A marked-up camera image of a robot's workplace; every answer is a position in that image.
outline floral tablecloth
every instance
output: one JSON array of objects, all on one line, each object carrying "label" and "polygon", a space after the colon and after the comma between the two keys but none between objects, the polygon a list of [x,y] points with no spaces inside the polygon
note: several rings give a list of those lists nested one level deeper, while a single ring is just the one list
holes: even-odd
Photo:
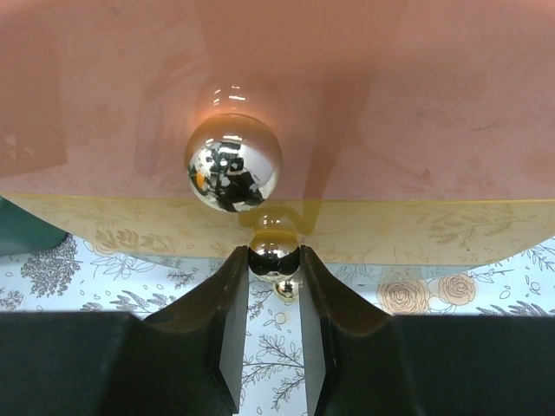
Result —
[{"label": "floral tablecloth", "polygon": [[[173,259],[171,266],[107,252],[69,236],[50,251],[0,257],[0,310],[119,309],[144,317],[201,283],[219,262]],[[414,282],[376,285],[371,266],[330,269],[389,313],[555,314],[553,239],[467,273]],[[298,303],[281,302],[254,276],[250,292],[240,414],[304,415]]]}]

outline white floral surface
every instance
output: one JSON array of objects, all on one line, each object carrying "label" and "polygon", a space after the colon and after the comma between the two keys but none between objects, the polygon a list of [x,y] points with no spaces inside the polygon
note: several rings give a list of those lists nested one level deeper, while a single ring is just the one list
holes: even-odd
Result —
[{"label": "white floral surface", "polygon": [[[0,257],[0,310],[128,310],[144,317],[183,296],[219,266],[172,259],[170,266],[97,250],[69,237],[56,249]],[[555,314],[555,240],[466,274],[376,285],[371,266],[332,272],[389,313]],[[430,268],[428,276],[434,276]],[[251,277],[241,415],[306,414],[298,304],[284,304]]]}]

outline table surface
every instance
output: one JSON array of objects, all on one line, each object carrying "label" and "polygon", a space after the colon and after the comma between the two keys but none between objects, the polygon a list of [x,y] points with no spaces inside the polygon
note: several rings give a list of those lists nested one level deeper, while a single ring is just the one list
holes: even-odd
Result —
[{"label": "table surface", "polygon": [[[111,253],[72,237],[56,252],[0,257],[0,310],[128,310],[144,318],[203,282],[219,261],[177,259],[173,266]],[[370,266],[332,264],[330,269],[389,313],[555,314],[555,239],[468,274],[408,283],[377,285]],[[250,293],[240,414],[302,416],[298,303],[279,301],[254,276]],[[284,352],[277,353],[276,346]]]},{"label": "table surface", "polygon": [[553,19],[551,0],[4,0],[0,194],[193,198],[186,142],[236,112],[277,134],[276,200],[555,198]]}]

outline reflective sphere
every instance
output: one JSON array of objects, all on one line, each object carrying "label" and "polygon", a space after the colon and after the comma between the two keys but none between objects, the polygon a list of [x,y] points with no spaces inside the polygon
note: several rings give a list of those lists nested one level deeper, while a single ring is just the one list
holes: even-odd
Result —
[{"label": "reflective sphere", "polygon": [[249,211],[276,188],[282,156],[264,123],[238,114],[215,115],[191,136],[186,166],[193,191],[220,211]]},{"label": "reflective sphere", "polygon": [[300,258],[297,240],[289,234],[263,232],[249,245],[249,266],[264,282],[279,283],[290,279],[298,269]]},{"label": "reflective sphere", "polygon": [[298,300],[298,280],[293,277],[284,282],[274,284],[274,293],[284,302],[295,302]]}]

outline silver ball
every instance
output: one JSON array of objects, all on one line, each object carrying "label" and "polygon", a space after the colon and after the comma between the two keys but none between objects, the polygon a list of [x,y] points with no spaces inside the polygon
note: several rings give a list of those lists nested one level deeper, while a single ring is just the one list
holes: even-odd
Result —
[{"label": "silver ball", "polygon": [[249,211],[278,184],[282,155],[276,136],[261,121],[215,115],[191,136],[186,167],[195,195],[219,211]]},{"label": "silver ball", "polygon": [[294,276],[284,282],[274,284],[274,294],[284,302],[295,302],[298,300],[299,281]]},{"label": "silver ball", "polygon": [[279,283],[290,279],[300,262],[297,239],[281,232],[262,232],[249,244],[249,266],[263,282]]}]

